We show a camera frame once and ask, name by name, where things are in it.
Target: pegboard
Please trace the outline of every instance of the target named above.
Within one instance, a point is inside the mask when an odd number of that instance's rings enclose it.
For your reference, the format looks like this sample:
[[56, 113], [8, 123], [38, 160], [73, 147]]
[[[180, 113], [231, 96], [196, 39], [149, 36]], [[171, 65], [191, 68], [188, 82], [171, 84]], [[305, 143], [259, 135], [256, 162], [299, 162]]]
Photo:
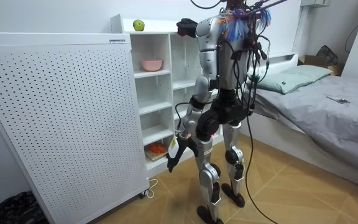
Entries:
[[86, 223], [148, 187], [131, 44], [117, 36], [0, 47], [0, 123], [50, 222]]

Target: light blue pillow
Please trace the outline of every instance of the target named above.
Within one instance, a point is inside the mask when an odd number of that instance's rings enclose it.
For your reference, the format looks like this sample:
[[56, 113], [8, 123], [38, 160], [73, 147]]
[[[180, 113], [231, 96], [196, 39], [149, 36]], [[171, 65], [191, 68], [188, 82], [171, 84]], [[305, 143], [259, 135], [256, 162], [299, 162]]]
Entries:
[[294, 74], [294, 75], [302, 75], [309, 78], [309, 81], [315, 82], [320, 78], [323, 78], [330, 73], [332, 73], [330, 69], [312, 66], [312, 65], [301, 65], [289, 68], [287, 70], [282, 71], [281, 73], [286, 74]]
[[312, 82], [313, 81], [311, 81], [309, 77], [304, 75], [278, 73], [267, 75], [260, 83], [258, 83], [257, 88], [287, 94], [299, 87], [309, 85]]

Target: tiled floor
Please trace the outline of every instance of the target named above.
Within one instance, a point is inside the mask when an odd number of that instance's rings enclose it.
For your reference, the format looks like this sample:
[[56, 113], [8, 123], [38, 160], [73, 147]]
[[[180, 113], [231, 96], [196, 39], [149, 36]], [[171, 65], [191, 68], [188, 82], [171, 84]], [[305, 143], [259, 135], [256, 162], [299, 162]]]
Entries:
[[[241, 136], [237, 146], [249, 160], [249, 139]], [[214, 146], [212, 162], [229, 183], [224, 160], [224, 145]], [[98, 224], [113, 223], [203, 223], [196, 208], [204, 205], [194, 159], [182, 162], [170, 174], [157, 177], [153, 199], [135, 199], [99, 219]], [[255, 143], [249, 171], [249, 190], [258, 207], [279, 224], [358, 224], [358, 185], [337, 177], [261, 142]], [[221, 192], [219, 213], [224, 223], [270, 223], [251, 204], [245, 184], [242, 195], [247, 203], [236, 207]]]

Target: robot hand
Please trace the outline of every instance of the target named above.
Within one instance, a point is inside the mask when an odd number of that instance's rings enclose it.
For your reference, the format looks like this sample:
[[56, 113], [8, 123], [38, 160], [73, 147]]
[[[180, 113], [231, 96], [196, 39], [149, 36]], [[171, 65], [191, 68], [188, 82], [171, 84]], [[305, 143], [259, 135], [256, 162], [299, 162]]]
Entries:
[[192, 138], [188, 138], [185, 139], [183, 137], [181, 137], [179, 134], [176, 136], [176, 140], [174, 139], [171, 142], [171, 145], [173, 145], [172, 147], [175, 147], [175, 144], [178, 144], [178, 151], [177, 154], [174, 158], [171, 158], [169, 156], [169, 153], [167, 154], [167, 158], [168, 158], [168, 170], [169, 172], [172, 172], [173, 168], [178, 165], [179, 160], [181, 158], [181, 156], [183, 155], [183, 152], [185, 151], [185, 149], [187, 147], [189, 147], [193, 152], [194, 152], [194, 156], [198, 157], [198, 150], [197, 150], [197, 144], [194, 142], [194, 140]]

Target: white cabinet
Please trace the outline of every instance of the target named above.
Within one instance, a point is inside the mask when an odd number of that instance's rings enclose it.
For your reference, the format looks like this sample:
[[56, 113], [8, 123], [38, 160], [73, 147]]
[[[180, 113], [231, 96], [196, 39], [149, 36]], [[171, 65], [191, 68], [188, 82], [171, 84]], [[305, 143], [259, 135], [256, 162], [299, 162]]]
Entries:
[[[120, 15], [111, 18], [113, 32], [131, 35], [132, 64], [139, 105], [144, 146], [160, 141], [167, 148], [175, 134], [179, 117], [175, 105], [189, 102], [196, 79], [202, 73], [197, 40], [180, 37], [174, 31], [176, 22], [144, 20], [147, 30], [133, 31], [131, 22]], [[142, 60], [161, 59], [157, 72], [146, 72]], [[180, 117], [186, 115], [187, 105], [178, 106]], [[214, 144], [223, 140], [221, 128], [213, 136]], [[193, 156], [187, 149], [182, 160]], [[146, 157], [147, 175], [152, 177], [167, 168], [167, 158], [151, 161]]]

